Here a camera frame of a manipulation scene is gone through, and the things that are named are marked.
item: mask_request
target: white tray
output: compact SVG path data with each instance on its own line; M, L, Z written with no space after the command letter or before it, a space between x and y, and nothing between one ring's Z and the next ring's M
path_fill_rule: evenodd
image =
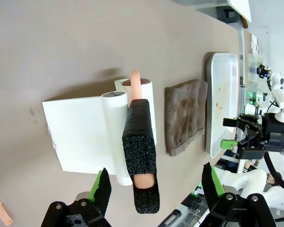
M222 139L230 139L233 128L223 126L223 118L237 117L238 58L233 53L215 53L207 60L206 151L211 158L221 151Z

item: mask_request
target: folded brown cloth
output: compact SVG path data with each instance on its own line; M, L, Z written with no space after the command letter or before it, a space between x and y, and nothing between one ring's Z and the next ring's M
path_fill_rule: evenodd
M207 82L190 80L165 88L165 140L170 156L205 133Z

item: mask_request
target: paper towel roll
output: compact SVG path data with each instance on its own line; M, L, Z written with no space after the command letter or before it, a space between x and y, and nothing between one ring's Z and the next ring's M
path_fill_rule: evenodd
M126 168L122 144L128 112L127 94L115 91L103 94L101 97L117 181L120 185L131 185L132 180Z
M123 86L123 89L126 91L127 93L127 100L128 103L132 100L132 90L130 86ZM149 103L150 103L150 112L151 112L151 127L152 127L152 133L153 133L153 139L155 141L155 144L157 144L157 134L156 134L156 122L155 122L155 106L153 103L153 92L152 92L152 82L150 81L147 84L142 84L141 85L141 90L142 90L142 98L148 99Z

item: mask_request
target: food stain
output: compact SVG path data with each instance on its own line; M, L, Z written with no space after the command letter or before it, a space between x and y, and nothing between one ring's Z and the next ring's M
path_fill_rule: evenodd
M33 111L32 108L30 108L28 111L29 111L29 114L30 114L32 117L35 115L35 113L34 113L34 111Z

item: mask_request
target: bolt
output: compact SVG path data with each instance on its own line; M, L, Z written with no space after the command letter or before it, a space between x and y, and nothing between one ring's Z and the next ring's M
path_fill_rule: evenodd
M257 196L253 196L253 197L251 197L251 199L254 201L254 202L256 202L257 201Z
M226 199L227 199L227 200L232 200L232 198L233 198L233 196L230 195L230 194L228 194L228 195L226 196Z

